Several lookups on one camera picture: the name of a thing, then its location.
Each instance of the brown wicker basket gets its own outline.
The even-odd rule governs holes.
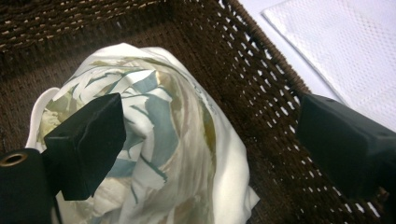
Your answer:
[[[309,90],[236,0],[1,1],[0,154],[24,146],[42,91],[120,42],[168,49],[224,110],[261,197],[249,223],[380,222],[368,202],[339,195],[296,140]]]

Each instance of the cloth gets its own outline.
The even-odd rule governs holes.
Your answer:
[[[262,15],[346,105],[396,132],[396,1],[289,0]]]
[[[63,87],[36,102],[27,146],[45,150],[47,133],[113,92],[121,94],[126,141],[93,197],[57,197],[65,223],[248,220],[259,198],[248,186],[245,147],[213,99],[164,49],[120,44],[96,51]]]

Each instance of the metal ring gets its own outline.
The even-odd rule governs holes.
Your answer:
[[[0,160],[0,166],[4,166],[4,167],[13,166],[23,162],[26,159],[27,159],[26,153],[23,152],[13,153]]]

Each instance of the woven basket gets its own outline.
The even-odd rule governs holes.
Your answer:
[[[0,153],[24,146],[35,99],[95,50],[126,42],[171,51],[247,146],[261,197],[249,223],[378,223],[348,201],[296,140],[309,92],[235,0],[10,0],[0,3]],[[382,214],[381,204],[370,202]]]

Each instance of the white towel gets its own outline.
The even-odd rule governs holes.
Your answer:
[[[396,1],[289,0],[262,15],[346,105],[396,132]]]
[[[45,134],[112,92],[121,94],[127,140],[93,198],[69,203],[58,195],[65,223],[248,220],[259,198],[248,186],[245,147],[213,99],[164,49],[120,44],[96,51],[61,89],[36,102],[27,147],[45,150]]]

